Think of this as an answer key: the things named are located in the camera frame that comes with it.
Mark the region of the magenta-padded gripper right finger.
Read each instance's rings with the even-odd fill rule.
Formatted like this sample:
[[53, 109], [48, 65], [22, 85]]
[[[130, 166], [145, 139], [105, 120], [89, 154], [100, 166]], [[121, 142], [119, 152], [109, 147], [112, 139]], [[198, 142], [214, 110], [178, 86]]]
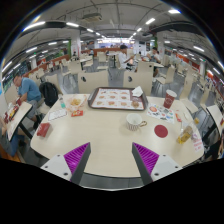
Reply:
[[132, 143], [132, 154], [144, 185], [164, 178], [182, 169], [171, 157]]

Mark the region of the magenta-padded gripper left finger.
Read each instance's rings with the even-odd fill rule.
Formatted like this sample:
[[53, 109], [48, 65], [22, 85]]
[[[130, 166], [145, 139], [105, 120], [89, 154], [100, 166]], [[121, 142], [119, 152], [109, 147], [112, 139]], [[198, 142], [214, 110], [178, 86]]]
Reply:
[[91, 153], [90, 143], [85, 143], [70, 152], [56, 154], [42, 169], [72, 183], [79, 184]]

